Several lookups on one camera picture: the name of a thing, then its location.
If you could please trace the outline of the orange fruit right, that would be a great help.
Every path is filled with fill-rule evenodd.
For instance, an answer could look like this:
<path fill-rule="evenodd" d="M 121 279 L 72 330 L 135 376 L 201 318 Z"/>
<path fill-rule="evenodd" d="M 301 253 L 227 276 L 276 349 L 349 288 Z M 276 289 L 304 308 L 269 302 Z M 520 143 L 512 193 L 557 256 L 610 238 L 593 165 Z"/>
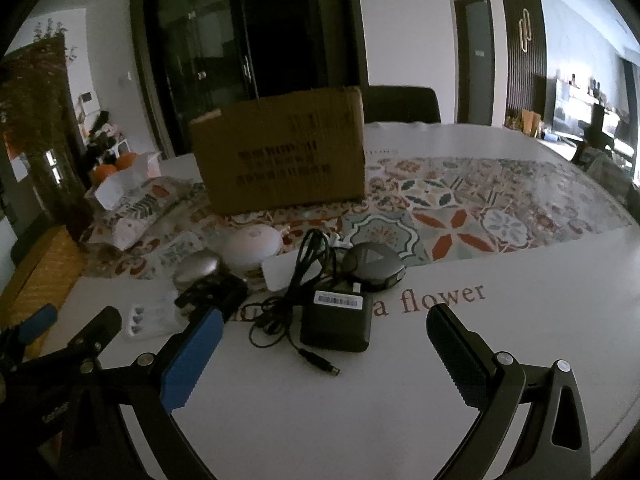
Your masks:
<path fill-rule="evenodd" d="M 115 167 L 118 171 L 126 170 L 130 168 L 134 162 L 136 161 L 138 155 L 133 152 L 126 152 L 121 154 L 118 159 L 116 159 Z"/>

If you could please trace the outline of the brown cardboard box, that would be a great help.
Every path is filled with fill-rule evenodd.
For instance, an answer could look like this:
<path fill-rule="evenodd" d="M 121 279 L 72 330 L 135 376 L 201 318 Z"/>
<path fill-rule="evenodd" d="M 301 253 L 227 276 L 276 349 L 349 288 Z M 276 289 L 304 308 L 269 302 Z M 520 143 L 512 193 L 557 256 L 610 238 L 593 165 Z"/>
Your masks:
<path fill-rule="evenodd" d="M 216 214 L 342 202 L 366 194 L 357 87 L 234 103 L 190 122 Z"/>

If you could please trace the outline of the black dining chair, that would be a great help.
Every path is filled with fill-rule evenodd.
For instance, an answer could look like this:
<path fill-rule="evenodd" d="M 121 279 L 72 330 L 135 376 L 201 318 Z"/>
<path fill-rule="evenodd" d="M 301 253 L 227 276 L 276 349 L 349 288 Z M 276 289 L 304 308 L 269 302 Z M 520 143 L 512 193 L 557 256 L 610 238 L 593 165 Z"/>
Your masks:
<path fill-rule="evenodd" d="M 364 122 L 440 124 L 436 93 L 431 88 L 367 86 L 362 88 Z"/>

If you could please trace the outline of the white round deer night light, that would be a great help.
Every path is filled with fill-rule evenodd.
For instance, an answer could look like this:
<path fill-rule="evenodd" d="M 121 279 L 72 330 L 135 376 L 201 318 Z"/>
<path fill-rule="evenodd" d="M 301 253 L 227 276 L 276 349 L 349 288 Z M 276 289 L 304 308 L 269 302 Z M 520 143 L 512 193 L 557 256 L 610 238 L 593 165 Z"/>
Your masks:
<path fill-rule="evenodd" d="M 221 248 L 224 265 L 236 274 L 247 274 L 280 254 L 283 237 L 279 230 L 264 224 L 246 226 L 231 234 Z"/>

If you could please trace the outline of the white tv console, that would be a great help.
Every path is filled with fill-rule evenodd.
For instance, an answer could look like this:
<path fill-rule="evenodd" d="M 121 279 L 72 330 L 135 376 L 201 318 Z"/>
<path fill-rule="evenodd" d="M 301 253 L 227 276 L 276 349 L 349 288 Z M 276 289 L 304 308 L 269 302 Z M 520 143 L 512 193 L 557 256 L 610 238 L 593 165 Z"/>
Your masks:
<path fill-rule="evenodd" d="M 605 101 L 599 87 L 578 88 L 574 81 L 558 77 L 544 84 L 544 112 L 521 110 L 511 126 L 541 141 L 571 160 L 583 148 L 600 148 L 630 167 L 636 156 L 630 115 Z"/>

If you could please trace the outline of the patterned floral table mat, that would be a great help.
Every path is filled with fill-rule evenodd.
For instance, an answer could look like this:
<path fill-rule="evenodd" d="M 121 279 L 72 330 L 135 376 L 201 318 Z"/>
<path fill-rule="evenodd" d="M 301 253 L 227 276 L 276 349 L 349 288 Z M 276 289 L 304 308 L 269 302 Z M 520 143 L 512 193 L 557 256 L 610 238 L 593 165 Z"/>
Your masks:
<path fill-rule="evenodd" d="M 390 246 L 409 266 L 510 254 L 631 225 L 617 200 L 565 162 L 381 158 L 367 169 L 362 200 L 231 216 L 216 214 L 205 186 L 192 181 L 191 193 L 131 248 L 82 241 L 87 275 L 170 278 L 186 256 L 221 250 L 231 234 L 255 224 L 279 230 L 284 252 L 319 229 L 337 242 Z"/>

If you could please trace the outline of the black power adapter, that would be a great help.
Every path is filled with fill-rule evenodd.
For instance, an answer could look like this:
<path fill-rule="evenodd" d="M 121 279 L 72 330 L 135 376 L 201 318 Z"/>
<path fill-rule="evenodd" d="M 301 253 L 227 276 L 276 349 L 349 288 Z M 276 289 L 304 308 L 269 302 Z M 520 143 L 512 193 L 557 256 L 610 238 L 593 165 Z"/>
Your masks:
<path fill-rule="evenodd" d="M 302 305 L 299 341 L 323 350 L 360 353 L 370 344 L 372 299 L 358 282 L 316 288 Z"/>

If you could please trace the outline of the black rounded triangular device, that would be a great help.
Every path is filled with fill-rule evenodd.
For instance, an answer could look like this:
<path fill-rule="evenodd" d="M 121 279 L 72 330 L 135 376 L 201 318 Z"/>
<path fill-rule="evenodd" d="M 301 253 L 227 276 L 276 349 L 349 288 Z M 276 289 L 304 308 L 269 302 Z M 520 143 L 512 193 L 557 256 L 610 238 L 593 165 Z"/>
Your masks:
<path fill-rule="evenodd" d="M 365 292 L 384 292 L 394 287 L 404 278 L 407 270 L 397 252 L 387 245 L 373 242 L 359 243 L 349 248 L 341 267 Z"/>

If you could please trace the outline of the dark glass cabinet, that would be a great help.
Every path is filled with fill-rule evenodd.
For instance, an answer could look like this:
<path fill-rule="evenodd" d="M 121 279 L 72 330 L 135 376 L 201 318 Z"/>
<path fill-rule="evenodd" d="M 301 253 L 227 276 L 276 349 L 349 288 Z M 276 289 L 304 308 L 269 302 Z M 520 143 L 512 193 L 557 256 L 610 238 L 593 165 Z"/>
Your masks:
<path fill-rule="evenodd" d="M 146 114 L 168 157 L 216 108 L 367 82 L 360 0 L 129 0 Z"/>

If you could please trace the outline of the dark wall panel with ornament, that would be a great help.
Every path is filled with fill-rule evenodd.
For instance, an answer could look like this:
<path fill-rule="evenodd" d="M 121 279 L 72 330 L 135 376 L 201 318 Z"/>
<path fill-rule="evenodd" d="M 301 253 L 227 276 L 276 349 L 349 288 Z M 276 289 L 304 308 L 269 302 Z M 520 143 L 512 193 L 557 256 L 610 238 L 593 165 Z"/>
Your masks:
<path fill-rule="evenodd" d="M 547 91 L 547 41 L 541 0 L 502 0 L 506 19 L 506 111 L 542 116 Z"/>

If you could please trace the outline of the orange fruit left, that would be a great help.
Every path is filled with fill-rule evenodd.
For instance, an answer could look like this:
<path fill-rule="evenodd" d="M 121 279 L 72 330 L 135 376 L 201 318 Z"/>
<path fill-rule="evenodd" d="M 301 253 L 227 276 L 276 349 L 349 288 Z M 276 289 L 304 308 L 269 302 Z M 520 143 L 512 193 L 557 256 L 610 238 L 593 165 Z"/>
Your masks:
<path fill-rule="evenodd" d="M 95 166 L 90 174 L 93 186 L 97 188 L 108 177 L 111 177 L 112 174 L 116 174 L 117 171 L 118 169 L 115 165 L 101 164 L 101 165 Z"/>

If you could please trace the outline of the orange fruit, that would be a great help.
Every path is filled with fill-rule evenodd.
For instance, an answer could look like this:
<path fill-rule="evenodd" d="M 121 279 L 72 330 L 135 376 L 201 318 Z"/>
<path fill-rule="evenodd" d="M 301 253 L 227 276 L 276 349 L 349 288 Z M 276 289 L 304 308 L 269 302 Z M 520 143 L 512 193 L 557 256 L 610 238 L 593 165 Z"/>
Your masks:
<path fill-rule="evenodd" d="M 133 152 L 126 152 L 121 154 L 118 159 L 116 159 L 115 167 L 118 171 L 126 170 L 130 168 L 134 162 L 136 161 L 138 155 Z"/>
<path fill-rule="evenodd" d="M 108 177 L 111 177 L 112 174 L 116 174 L 117 171 L 118 169 L 115 165 L 101 164 L 101 165 L 95 166 L 90 174 L 93 186 L 97 188 Z"/>

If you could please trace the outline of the dark interior door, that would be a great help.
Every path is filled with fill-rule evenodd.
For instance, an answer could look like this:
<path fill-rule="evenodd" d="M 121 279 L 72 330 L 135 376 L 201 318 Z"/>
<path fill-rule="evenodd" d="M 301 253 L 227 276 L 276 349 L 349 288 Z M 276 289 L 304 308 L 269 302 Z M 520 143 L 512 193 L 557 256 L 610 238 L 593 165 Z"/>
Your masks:
<path fill-rule="evenodd" d="M 458 122 L 490 126 L 495 94 L 495 38 L 490 0 L 456 0 Z"/>

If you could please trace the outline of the silver egg-shaped device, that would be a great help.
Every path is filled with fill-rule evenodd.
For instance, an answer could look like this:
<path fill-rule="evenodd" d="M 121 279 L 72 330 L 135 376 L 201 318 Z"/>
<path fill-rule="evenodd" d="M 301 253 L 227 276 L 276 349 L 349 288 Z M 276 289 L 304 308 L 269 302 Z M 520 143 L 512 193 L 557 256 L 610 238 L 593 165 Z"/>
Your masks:
<path fill-rule="evenodd" d="M 188 255 L 178 264 L 172 282 L 178 292 L 185 292 L 202 278 L 216 274 L 221 266 L 220 255 L 211 249 L 202 249 Z"/>

